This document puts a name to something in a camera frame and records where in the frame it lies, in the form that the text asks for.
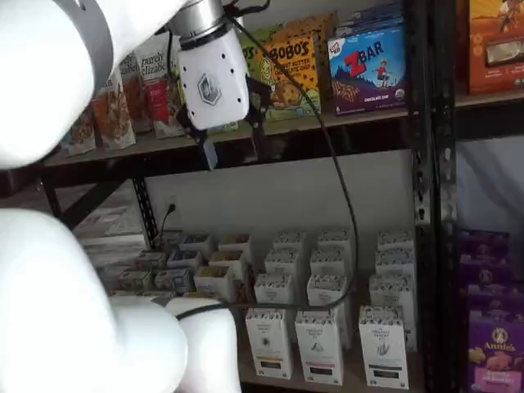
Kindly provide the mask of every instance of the food package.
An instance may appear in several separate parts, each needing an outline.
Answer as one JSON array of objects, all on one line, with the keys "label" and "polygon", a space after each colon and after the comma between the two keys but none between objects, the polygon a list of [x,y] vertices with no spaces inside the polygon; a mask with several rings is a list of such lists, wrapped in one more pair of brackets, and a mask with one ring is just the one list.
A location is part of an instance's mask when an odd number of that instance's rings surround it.
[{"label": "food package", "polygon": [[[147,108],[157,138],[184,135],[176,116],[182,106],[178,84],[168,71],[169,33],[154,35],[136,48],[138,65],[146,90]],[[173,37],[169,66],[173,68],[178,39]]]},{"label": "food package", "polygon": [[118,68],[95,94],[92,106],[105,149],[124,149],[136,142]]},{"label": "food package", "polygon": [[97,147],[93,111],[90,106],[73,123],[69,132],[61,140],[60,146],[68,156],[83,154]]},{"label": "food package", "polygon": [[135,133],[147,133],[153,129],[153,124],[149,119],[146,92],[134,52],[128,54],[120,63],[120,73],[133,130]]}]

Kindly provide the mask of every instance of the cracker box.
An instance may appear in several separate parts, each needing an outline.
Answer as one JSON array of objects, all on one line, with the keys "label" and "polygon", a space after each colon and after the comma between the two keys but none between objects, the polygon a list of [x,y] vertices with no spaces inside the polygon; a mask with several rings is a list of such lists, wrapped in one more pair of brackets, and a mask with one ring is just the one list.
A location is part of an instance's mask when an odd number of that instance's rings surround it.
[{"label": "cracker box", "polygon": [[146,290],[152,287],[150,271],[127,270],[119,277],[120,287],[126,291]]},{"label": "cracker box", "polygon": [[215,250],[213,238],[209,233],[184,233],[178,246],[182,251],[197,250],[206,260],[211,258]]},{"label": "cracker box", "polygon": [[202,266],[194,277],[196,291],[228,303],[235,301],[231,270],[224,266]]},{"label": "cracker box", "polygon": [[412,277],[402,274],[374,274],[369,278],[369,295],[374,306],[402,308],[406,350],[417,352],[417,309]]},{"label": "cracker box", "polygon": [[193,290],[189,269],[161,270],[155,276],[155,287],[159,290],[175,291],[178,295]]},{"label": "cracker box", "polygon": [[[326,305],[339,300],[347,290],[346,276],[312,275],[308,281],[308,300],[310,305]],[[341,343],[344,348],[351,348],[353,324],[351,323],[350,298],[332,310],[340,329]]]},{"label": "cracker box", "polygon": [[408,390],[401,308],[360,307],[359,330],[368,386]]},{"label": "cracker box", "polygon": [[[294,303],[294,287],[289,274],[259,274],[255,282],[256,302],[291,305]],[[283,310],[286,314],[287,329],[290,340],[296,341],[295,316],[292,310]]]},{"label": "cracker box", "polygon": [[337,115],[404,106],[404,26],[397,25],[328,43]]},{"label": "cracker box", "polygon": [[166,264],[168,268],[188,268],[194,276],[202,266],[202,254],[197,250],[176,250],[171,252]]},{"label": "cracker box", "polygon": [[470,93],[524,86],[523,11],[520,0],[470,0]]},{"label": "cracker box", "polygon": [[505,258],[509,254],[509,234],[463,229],[458,235],[457,248],[459,254]]},{"label": "cracker box", "polygon": [[323,229],[317,238],[318,249],[330,249],[332,246],[339,246],[344,251],[346,261],[345,274],[352,274],[355,264],[355,235],[353,229]]},{"label": "cracker box", "polygon": [[269,274],[289,274],[292,277],[293,294],[296,301],[305,301],[305,280],[300,262],[300,251],[295,248],[271,249],[264,260]]},{"label": "cracker box", "polygon": [[278,309],[249,309],[247,334],[257,375],[291,379],[293,362],[286,314]]},{"label": "cracker box", "polygon": [[342,385],[344,359],[335,315],[329,311],[299,311],[295,327],[304,379]]},{"label": "cracker box", "polygon": [[242,251],[215,251],[210,259],[210,266],[227,266],[231,270],[235,299],[246,303],[252,298],[246,261]]},{"label": "cracker box", "polygon": [[134,261],[134,266],[139,270],[163,269],[165,267],[166,254],[159,251],[142,251]]},{"label": "cracker box", "polygon": [[524,388],[524,315],[470,314],[468,391],[518,393]]}]

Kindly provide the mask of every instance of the white box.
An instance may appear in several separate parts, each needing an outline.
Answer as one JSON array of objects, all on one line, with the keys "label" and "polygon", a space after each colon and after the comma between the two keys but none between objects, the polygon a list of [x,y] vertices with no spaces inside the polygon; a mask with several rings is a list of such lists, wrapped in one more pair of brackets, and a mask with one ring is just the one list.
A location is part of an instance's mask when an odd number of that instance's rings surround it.
[{"label": "white box", "polygon": [[319,276],[347,275],[344,249],[340,246],[325,246],[311,253],[309,260],[311,274]]},{"label": "white box", "polygon": [[406,350],[417,352],[417,314],[413,300],[413,279],[404,274],[374,274],[369,278],[369,295],[372,305],[402,308]]},{"label": "white box", "polygon": [[[339,300],[346,292],[346,276],[312,275],[308,281],[308,300],[310,305],[326,305]],[[350,298],[332,309],[340,329],[340,338],[344,348],[351,348],[353,324],[351,323]]]},{"label": "white box", "polygon": [[304,303],[305,280],[304,270],[301,268],[300,251],[296,248],[278,248],[271,249],[264,260],[265,271],[268,274],[289,274],[291,275],[293,293],[299,303]]},{"label": "white box", "polygon": [[210,266],[229,267],[235,288],[235,300],[246,303],[252,299],[247,278],[247,266],[242,251],[215,251],[210,259]]},{"label": "white box", "polygon": [[182,251],[199,251],[206,260],[210,260],[215,244],[209,233],[184,233],[178,244]]},{"label": "white box", "polygon": [[342,385],[344,359],[335,316],[329,311],[299,311],[295,327],[307,382]]},{"label": "white box", "polygon": [[377,235],[377,250],[385,251],[391,248],[405,248],[415,252],[415,233],[412,229],[392,229],[381,231]]},{"label": "white box", "polygon": [[[255,282],[257,303],[291,305],[294,303],[293,279],[290,274],[259,274]],[[287,335],[296,342],[295,315],[292,310],[285,310]]]},{"label": "white box", "polygon": [[168,268],[188,268],[193,276],[197,274],[197,271],[201,266],[202,254],[197,250],[174,250],[171,252],[169,258],[167,259]]},{"label": "white box", "polygon": [[293,362],[286,324],[281,310],[248,310],[247,334],[257,375],[291,379]]},{"label": "white box", "polygon": [[211,296],[228,303],[235,301],[233,277],[229,268],[224,266],[202,266],[196,273],[196,291],[204,296]]},{"label": "white box", "polygon": [[320,250],[330,249],[333,246],[340,247],[344,253],[346,270],[344,274],[352,275],[355,271],[355,235],[353,229],[324,229],[318,234],[318,248]]},{"label": "white box", "polygon": [[409,389],[402,310],[362,306],[359,330],[368,386]]}]

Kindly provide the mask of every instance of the black cable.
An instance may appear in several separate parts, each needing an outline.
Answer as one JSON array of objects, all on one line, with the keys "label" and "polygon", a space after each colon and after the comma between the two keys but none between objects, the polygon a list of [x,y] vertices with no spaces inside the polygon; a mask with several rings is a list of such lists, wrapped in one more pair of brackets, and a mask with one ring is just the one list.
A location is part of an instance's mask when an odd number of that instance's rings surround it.
[{"label": "black cable", "polygon": [[351,203],[350,194],[348,193],[346,181],[344,180],[344,175],[342,174],[340,164],[338,162],[337,153],[335,152],[335,148],[333,147],[333,143],[331,140],[331,137],[329,135],[328,129],[326,129],[326,125],[323,122],[322,117],[320,116],[317,108],[311,101],[311,98],[306,94],[304,89],[300,86],[300,84],[287,72],[287,70],[278,63],[277,60],[273,59],[269,52],[264,48],[264,46],[256,40],[242,25],[240,25],[234,18],[234,16],[226,15],[226,17],[233,23],[240,31],[244,33],[245,36],[247,36],[255,46],[257,46],[260,51],[268,57],[278,68],[280,72],[282,72],[287,79],[295,86],[295,88],[298,89],[302,97],[307,101],[309,106],[311,107],[311,110],[313,111],[315,117],[318,120],[318,123],[320,124],[320,128],[323,131],[323,135],[326,139],[327,146],[329,148],[329,151],[331,153],[331,157],[333,159],[333,164],[335,165],[335,169],[337,170],[337,176],[339,179],[339,182],[341,184],[342,192],[344,193],[344,198],[346,199],[346,204],[348,206],[348,209],[350,211],[350,217],[351,217],[351,223],[353,225],[353,230],[355,234],[355,268],[354,274],[351,277],[351,280],[348,282],[347,288],[342,294],[342,296],[331,303],[328,303],[326,305],[320,305],[320,306],[311,306],[311,305],[282,305],[282,304],[271,304],[271,303],[261,303],[261,304],[252,304],[252,303],[219,303],[215,305],[205,305],[202,307],[198,307],[196,309],[192,309],[189,311],[186,311],[185,313],[181,313],[176,316],[178,320],[190,317],[195,314],[204,313],[206,311],[212,311],[215,309],[250,309],[250,308],[257,308],[257,309],[292,309],[292,310],[300,310],[300,311],[329,311],[330,309],[333,309],[334,307],[337,307],[340,303],[342,303],[346,297],[348,297],[350,293],[350,289],[353,287],[353,283],[355,282],[355,276],[356,271],[359,268],[359,259],[360,259],[360,252],[359,252],[359,230],[357,228],[357,222],[355,218],[355,210],[353,208],[353,204]]}]

